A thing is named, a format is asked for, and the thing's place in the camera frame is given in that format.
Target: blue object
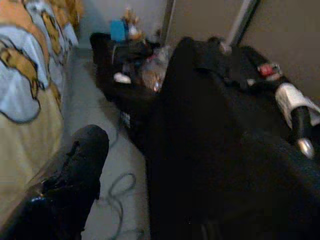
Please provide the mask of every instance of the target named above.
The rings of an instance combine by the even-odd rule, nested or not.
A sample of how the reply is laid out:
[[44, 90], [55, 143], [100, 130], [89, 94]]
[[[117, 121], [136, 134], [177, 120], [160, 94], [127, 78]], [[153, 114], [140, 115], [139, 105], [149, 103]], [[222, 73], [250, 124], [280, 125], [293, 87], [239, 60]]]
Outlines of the blue object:
[[116, 42], [123, 42], [126, 40], [126, 24], [122, 20], [113, 20], [110, 23], [111, 39]]

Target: cartoon character print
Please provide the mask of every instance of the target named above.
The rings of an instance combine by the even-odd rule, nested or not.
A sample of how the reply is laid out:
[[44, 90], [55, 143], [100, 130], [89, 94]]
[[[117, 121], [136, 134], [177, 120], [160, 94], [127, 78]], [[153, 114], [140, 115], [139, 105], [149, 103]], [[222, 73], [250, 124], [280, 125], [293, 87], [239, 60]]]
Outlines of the cartoon character print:
[[14, 43], [17, 50], [23, 50], [23, 54], [35, 63], [39, 86], [46, 89], [50, 83], [50, 75], [42, 47], [37, 39], [31, 33], [15, 25], [0, 25], [0, 37], [3, 42], [8, 40]]
[[47, 32], [49, 34], [49, 37], [51, 39], [53, 52], [56, 55], [59, 55], [62, 52], [62, 50], [59, 42], [60, 33], [55, 26], [55, 19], [45, 11], [41, 13], [41, 16], [42, 16], [44, 25], [47, 29]]
[[66, 51], [65, 39], [55, 20], [52, 8], [45, 2], [38, 0], [25, 0], [24, 7], [31, 16], [33, 23], [45, 36], [49, 55], [57, 64], [61, 64]]
[[75, 34], [69, 34], [69, 24], [66, 24], [68, 25], [66, 31], [64, 29], [66, 26], [59, 26], [58, 21], [55, 19], [53, 9], [47, 3], [38, 0], [24, 0], [23, 3], [34, 24], [45, 35], [49, 52], [48, 69], [58, 93], [62, 93], [64, 80], [66, 78], [64, 65], [67, 62], [68, 53], [73, 42], [78, 43], [77, 37]]
[[1, 35], [0, 84], [1, 113], [16, 123], [27, 123], [38, 115], [38, 93], [42, 84], [38, 81], [37, 64]]
[[21, 50], [17, 50], [13, 44], [11, 47], [0, 40], [0, 61], [7, 67], [16, 69], [30, 84], [31, 95], [37, 99], [39, 83], [37, 78], [37, 65], [25, 56]]

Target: white cloth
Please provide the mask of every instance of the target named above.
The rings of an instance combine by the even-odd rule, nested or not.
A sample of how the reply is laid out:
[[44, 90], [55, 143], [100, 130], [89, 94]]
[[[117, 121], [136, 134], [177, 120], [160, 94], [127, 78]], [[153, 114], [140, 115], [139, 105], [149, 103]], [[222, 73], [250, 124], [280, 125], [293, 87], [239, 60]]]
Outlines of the white cloth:
[[290, 128], [292, 128], [292, 110], [298, 107], [308, 107], [311, 117], [311, 125], [320, 124], [320, 107], [314, 104], [309, 98], [305, 97], [291, 83], [283, 83], [275, 93], [275, 99], [285, 117]]

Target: yellow cartoon bear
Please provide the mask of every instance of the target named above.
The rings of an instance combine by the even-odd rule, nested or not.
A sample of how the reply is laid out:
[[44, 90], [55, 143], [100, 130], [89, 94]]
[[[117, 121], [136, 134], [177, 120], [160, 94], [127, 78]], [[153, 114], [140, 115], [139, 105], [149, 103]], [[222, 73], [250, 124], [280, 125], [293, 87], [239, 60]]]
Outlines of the yellow cartoon bear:
[[52, 16], [50, 16], [46, 11], [43, 11], [41, 13], [41, 17], [51, 39], [52, 49], [56, 55], [59, 55], [61, 53], [61, 46], [59, 43], [60, 35], [55, 25], [55, 19]]
[[39, 91], [37, 65], [14, 47], [6, 47], [1, 40], [0, 61], [2, 61], [8, 68], [18, 70], [21, 75], [28, 79], [32, 98], [37, 99]]

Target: bed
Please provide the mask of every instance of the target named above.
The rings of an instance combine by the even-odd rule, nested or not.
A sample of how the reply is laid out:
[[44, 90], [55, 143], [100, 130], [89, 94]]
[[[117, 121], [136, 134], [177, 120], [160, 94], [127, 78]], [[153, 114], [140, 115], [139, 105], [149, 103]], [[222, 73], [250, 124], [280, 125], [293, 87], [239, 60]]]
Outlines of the bed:
[[0, 0], [0, 226], [60, 147], [80, 0]]

